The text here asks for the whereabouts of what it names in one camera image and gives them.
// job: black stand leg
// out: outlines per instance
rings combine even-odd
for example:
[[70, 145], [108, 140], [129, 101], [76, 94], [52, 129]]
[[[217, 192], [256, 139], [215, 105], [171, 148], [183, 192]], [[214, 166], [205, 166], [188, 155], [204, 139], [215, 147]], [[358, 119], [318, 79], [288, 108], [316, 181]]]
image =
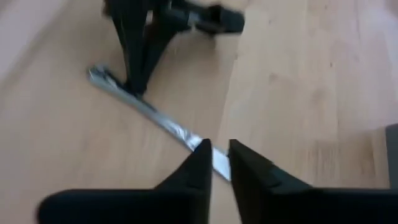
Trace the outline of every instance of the black stand leg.
[[[111, 16], [123, 48], [127, 80], [125, 90], [142, 95], [163, 51], [179, 32], [196, 27], [210, 35], [240, 33], [244, 18], [219, 5], [201, 7], [182, 0], [107, 0], [104, 13]], [[146, 26], [146, 16], [153, 21]]]
[[46, 198], [39, 224], [208, 223], [211, 142], [205, 139], [154, 189], [67, 190]]
[[237, 140], [229, 163], [243, 224], [397, 223], [396, 191], [312, 187]]

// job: silver metal bar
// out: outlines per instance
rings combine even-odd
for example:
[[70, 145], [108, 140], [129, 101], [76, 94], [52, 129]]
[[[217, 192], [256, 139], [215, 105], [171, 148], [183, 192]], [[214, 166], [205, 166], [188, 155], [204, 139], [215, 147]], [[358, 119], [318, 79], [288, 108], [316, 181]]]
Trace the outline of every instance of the silver metal bar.
[[[155, 124], [168, 131], [189, 150], [194, 151], [201, 143], [203, 138], [199, 135], [192, 133], [179, 125], [173, 119], [157, 111], [157, 109], [145, 102], [143, 99], [135, 97], [124, 90], [118, 81], [113, 78], [109, 70], [104, 66], [96, 65], [88, 70], [88, 74], [92, 84], [112, 93], [127, 104], [134, 106], [139, 112], [148, 117]], [[213, 147], [213, 168], [226, 180], [231, 181], [231, 169], [228, 157], [223, 153], [223, 151], [216, 147]]]

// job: black tripod base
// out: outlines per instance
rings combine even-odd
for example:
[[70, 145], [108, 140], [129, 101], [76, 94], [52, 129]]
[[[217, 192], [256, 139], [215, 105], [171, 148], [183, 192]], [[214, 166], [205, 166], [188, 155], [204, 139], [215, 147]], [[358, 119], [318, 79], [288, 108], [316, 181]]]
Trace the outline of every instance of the black tripod base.
[[211, 155], [211, 142], [204, 139], [153, 189], [81, 189], [51, 195], [40, 204], [38, 223], [208, 223]]
[[[196, 28], [211, 36], [240, 34], [244, 16], [220, 5], [199, 6], [183, 0], [109, 0], [105, 13], [111, 16], [124, 52], [130, 93], [143, 95], [150, 75], [172, 38]], [[152, 21], [146, 24], [148, 11]]]

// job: floor board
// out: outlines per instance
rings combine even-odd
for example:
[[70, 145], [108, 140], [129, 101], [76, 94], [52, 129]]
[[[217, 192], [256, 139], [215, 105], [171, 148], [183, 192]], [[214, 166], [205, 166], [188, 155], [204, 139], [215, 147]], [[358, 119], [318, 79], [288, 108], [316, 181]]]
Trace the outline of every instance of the floor board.
[[[389, 185], [384, 128], [398, 121], [395, 0], [225, 1], [242, 36], [176, 37], [148, 101], [224, 149], [237, 138], [302, 180]], [[188, 151], [91, 86], [88, 66], [123, 77], [101, 1], [70, 1], [0, 83], [1, 223], [32, 223], [37, 203], [69, 188], [146, 188]], [[214, 176], [212, 223], [239, 223]]]

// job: black plastic part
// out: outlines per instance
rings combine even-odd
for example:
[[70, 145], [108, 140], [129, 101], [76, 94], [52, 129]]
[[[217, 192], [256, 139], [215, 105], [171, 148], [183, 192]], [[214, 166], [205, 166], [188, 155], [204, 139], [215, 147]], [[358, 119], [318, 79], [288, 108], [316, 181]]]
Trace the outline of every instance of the black plastic part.
[[398, 189], [398, 124], [386, 128], [386, 145], [390, 187]]
[[[124, 52], [126, 90], [143, 95], [150, 75], [171, 39], [195, 26], [210, 35], [241, 33], [244, 17], [220, 5], [201, 7], [183, 0], [106, 0]], [[148, 11], [152, 23], [146, 25]]]
[[211, 171], [208, 139], [150, 190], [67, 190], [39, 206], [39, 224], [208, 223]]
[[311, 187], [237, 140], [229, 163], [243, 224], [398, 222], [396, 190]]

